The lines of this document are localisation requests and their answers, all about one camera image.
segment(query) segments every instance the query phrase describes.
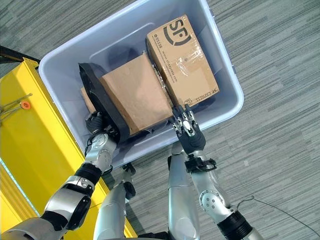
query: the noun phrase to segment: brown cardboard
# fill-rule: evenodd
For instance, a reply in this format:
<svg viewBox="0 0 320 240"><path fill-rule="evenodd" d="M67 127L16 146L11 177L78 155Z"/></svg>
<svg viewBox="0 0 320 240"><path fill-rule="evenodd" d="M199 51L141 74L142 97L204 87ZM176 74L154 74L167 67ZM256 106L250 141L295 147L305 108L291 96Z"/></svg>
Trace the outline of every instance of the brown cardboard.
<svg viewBox="0 0 320 240"><path fill-rule="evenodd" d="M147 46L175 105L193 106L219 92L186 15L150 32Z"/></svg>
<svg viewBox="0 0 320 240"><path fill-rule="evenodd" d="M131 135L172 116L171 106L145 53L105 74L100 82Z"/></svg>
<svg viewBox="0 0 320 240"><path fill-rule="evenodd" d="M91 114L94 113L94 112L96 111L96 108L95 108L95 106L92 104L90 98L88 97L88 94L87 94L85 88L82 87L80 90L81 90L81 95L82 95L82 97L83 97L83 99L84 99L85 105L86 105L86 107L88 108L89 112L90 112Z"/></svg>

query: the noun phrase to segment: black cable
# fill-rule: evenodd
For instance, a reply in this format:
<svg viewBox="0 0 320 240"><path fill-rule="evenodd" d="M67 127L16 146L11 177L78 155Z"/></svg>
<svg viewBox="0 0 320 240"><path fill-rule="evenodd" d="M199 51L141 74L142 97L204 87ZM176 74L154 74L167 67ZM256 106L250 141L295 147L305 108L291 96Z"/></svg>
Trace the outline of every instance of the black cable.
<svg viewBox="0 0 320 240"><path fill-rule="evenodd" d="M320 237L319 233L317 233L314 229L312 229L311 227L309 227L307 224L305 224L305 223L303 223L302 221L296 219L294 216L290 215L289 213L281 210L280 208L278 208L278 207L276 207L276 206L273 206L273 205L271 205L271 204L269 204L269 203L266 203L266 202L264 202L264 201L260 201L260 200L258 200L258 199L255 199L255 196L253 196L253 195L251 196L251 198L241 200L241 201L238 203L238 205L236 206L236 208L239 209L240 204L242 204L243 202L246 202L246 201L251 201L251 200L255 200L255 201L259 202L259 203L268 205L268 206L270 206L270 207L272 207L272 208L275 208L275 209L279 210L280 212L282 212L282 213L284 213L284 214L287 214L289 217L291 217L291 218L293 218L294 220L298 221L299 223L301 223L302 225L304 225L305 227L307 227L308 229L310 229L312 232L314 232L318 237Z"/></svg>

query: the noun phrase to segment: robot leg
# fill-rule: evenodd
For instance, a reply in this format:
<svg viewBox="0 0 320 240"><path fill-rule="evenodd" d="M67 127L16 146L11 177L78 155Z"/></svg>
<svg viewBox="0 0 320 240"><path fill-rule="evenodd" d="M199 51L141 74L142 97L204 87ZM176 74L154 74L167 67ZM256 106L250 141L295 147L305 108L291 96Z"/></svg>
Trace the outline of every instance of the robot leg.
<svg viewBox="0 0 320 240"><path fill-rule="evenodd" d="M199 240L199 218L185 167L186 160L187 155L180 143L174 143L172 156L168 159L169 234L174 240Z"/></svg>
<svg viewBox="0 0 320 240"><path fill-rule="evenodd" d="M126 199L134 197L131 172L125 171L118 185L105 197L96 219L93 240L122 239L124 237Z"/></svg>

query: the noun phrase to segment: plastic storage bin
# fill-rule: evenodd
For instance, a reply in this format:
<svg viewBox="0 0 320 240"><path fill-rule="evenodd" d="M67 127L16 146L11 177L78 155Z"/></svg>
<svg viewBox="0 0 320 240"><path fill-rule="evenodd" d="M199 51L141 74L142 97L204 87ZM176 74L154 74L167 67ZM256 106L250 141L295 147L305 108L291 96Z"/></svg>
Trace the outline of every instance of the plastic storage bin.
<svg viewBox="0 0 320 240"><path fill-rule="evenodd" d="M146 50L147 34L187 14L217 80L215 102L195 114L201 129L223 122L239 112L244 96L206 0L138 0L48 53L39 73L82 151L89 132L89 111L81 96L78 63L95 63L107 72ZM177 141L171 125L117 149L113 167L131 162Z"/></svg>

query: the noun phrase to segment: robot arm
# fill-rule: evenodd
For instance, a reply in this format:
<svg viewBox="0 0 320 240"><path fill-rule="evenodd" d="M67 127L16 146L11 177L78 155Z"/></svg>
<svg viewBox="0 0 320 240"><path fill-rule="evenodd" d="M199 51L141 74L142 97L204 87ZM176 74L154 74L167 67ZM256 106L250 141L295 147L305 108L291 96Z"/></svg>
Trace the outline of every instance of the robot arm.
<svg viewBox="0 0 320 240"><path fill-rule="evenodd" d="M206 139L191 108L187 104L185 111L181 106L176 107L173 115L176 119L173 129L188 155L185 167L197 189L201 208L213 219L227 240L263 240L237 208L230 204L226 192L219 186L214 172L216 163L204 153Z"/></svg>
<svg viewBox="0 0 320 240"><path fill-rule="evenodd" d="M84 163L49 199L41 217L14 226L4 240L59 240L68 230L79 228L87 215L91 196L102 173L112 169L116 143L106 133L96 135Z"/></svg>

